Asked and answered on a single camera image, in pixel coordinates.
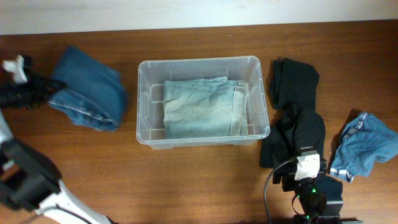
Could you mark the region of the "dark blue jeans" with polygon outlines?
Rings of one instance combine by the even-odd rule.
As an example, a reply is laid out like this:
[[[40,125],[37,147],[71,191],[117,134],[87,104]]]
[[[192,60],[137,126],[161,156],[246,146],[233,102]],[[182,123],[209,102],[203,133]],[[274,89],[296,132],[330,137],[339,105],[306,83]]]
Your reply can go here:
[[[51,97],[50,107],[65,113],[78,126],[98,131],[119,128],[127,106],[127,93],[119,72],[70,46],[52,78],[66,83],[67,87]]]

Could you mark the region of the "blue shorts with plaid trim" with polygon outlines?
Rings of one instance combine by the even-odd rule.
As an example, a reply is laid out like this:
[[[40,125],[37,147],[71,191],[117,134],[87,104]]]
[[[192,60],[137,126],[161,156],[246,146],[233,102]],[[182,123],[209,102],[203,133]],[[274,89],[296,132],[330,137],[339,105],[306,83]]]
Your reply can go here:
[[[338,143],[330,175],[349,183],[358,175],[368,177],[375,163],[397,155],[397,132],[368,112],[345,126]]]

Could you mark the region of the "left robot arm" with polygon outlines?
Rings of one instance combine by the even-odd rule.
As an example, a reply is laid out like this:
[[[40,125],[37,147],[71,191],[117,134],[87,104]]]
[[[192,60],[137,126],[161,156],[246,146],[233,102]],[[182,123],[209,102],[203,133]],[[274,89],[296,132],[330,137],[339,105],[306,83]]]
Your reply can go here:
[[[2,60],[1,67],[13,79],[1,87],[2,109],[32,110],[66,87],[62,81],[33,71],[28,56]],[[15,138],[5,118],[1,118],[1,203],[11,210],[35,212],[58,223],[113,223],[73,195],[58,167],[47,156]]]

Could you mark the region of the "black garment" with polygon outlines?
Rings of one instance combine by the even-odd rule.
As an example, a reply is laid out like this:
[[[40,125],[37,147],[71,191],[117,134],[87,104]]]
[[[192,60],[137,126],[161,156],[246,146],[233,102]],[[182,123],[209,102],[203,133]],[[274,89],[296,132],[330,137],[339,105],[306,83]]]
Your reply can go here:
[[[262,140],[259,165],[274,168],[307,151],[323,157],[325,134],[324,120],[314,109],[289,104]]]
[[[274,75],[269,91],[275,109],[289,104],[315,109],[320,75],[314,66],[285,58],[273,61],[272,68]]]

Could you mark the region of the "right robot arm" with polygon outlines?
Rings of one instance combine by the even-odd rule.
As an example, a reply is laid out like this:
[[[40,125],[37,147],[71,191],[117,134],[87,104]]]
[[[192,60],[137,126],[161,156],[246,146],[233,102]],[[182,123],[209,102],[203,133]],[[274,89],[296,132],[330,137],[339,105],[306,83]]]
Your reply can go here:
[[[287,159],[272,157],[273,170],[267,178],[293,192],[291,205],[298,201],[303,212],[295,211],[294,223],[362,223],[356,218],[341,218],[343,183],[328,176],[327,162],[312,147],[293,152]]]

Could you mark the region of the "light grey jeans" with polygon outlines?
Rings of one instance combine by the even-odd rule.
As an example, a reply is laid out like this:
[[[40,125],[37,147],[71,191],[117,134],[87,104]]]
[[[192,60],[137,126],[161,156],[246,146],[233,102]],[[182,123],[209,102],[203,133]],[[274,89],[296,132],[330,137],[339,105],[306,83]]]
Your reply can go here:
[[[249,85],[226,77],[164,83],[167,139],[248,134]]]

